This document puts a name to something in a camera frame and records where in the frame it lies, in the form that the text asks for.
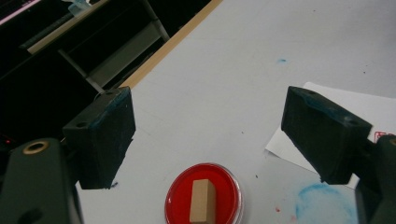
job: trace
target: white surface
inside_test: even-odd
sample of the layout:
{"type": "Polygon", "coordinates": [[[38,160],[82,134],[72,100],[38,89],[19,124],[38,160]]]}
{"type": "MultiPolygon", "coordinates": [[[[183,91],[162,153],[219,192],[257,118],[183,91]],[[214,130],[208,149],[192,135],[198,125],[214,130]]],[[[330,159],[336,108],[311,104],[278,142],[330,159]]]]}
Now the white surface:
{"type": "Polygon", "coordinates": [[[295,222],[291,188],[312,173],[263,154],[287,87],[394,98],[395,21],[393,0],[224,0],[132,90],[134,141],[114,189],[79,192],[86,223],[165,223],[170,185],[203,161],[236,175],[245,223],[295,222]]]}
{"type": "MultiPolygon", "coordinates": [[[[396,99],[351,91],[341,91],[322,87],[311,82],[305,83],[304,88],[318,92],[361,119],[371,123],[373,129],[368,139],[372,142],[376,141],[375,133],[377,132],[387,134],[396,133],[396,120],[389,119],[392,115],[396,114],[396,99]]],[[[309,161],[307,161],[303,154],[294,146],[288,136],[280,130],[280,127],[277,128],[276,133],[265,148],[286,161],[293,162],[316,173],[314,167],[312,167],[309,161]]],[[[347,186],[354,189],[358,184],[358,180],[359,179],[353,175],[347,186]]]]}

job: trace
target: white paper sheet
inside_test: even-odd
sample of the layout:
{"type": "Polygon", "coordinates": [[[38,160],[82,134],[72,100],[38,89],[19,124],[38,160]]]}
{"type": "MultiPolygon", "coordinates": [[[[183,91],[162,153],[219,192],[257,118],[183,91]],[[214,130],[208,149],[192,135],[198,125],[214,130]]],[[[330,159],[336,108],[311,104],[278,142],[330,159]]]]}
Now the white paper sheet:
{"type": "MultiPolygon", "coordinates": [[[[304,88],[320,93],[371,123],[373,129],[368,137],[370,141],[375,142],[382,134],[396,134],[396,119],[394,119],[394,115],[396,114],[396,99],[352,91],[341,91],[319,86],[311,82],[305,83],[304,88]]],[[[280,127],[276,130],[266,149],[286,161],[293,162],[316,173],[314,167],[304,158],[286,134],[280,130],[280,127]]],[[[353,175],[347,186],[354,189],[358,180],[353,175]]]]}

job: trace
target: wooden edge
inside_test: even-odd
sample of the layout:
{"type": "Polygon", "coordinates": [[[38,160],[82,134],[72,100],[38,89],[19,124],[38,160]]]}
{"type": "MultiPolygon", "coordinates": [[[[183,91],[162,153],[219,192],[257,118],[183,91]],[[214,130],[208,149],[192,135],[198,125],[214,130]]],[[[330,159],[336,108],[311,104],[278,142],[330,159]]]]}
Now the wooden edge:
{"type": "Polygon", "coordinates": [[[177,46],[207,15],[209,15],[222,0],[210,1],[198,14],[184,25],[172,38],[158,49],[145,63],[143,63],[130,77],[120,86],[133,88],[142,80],[172,49],[177,46]]]}

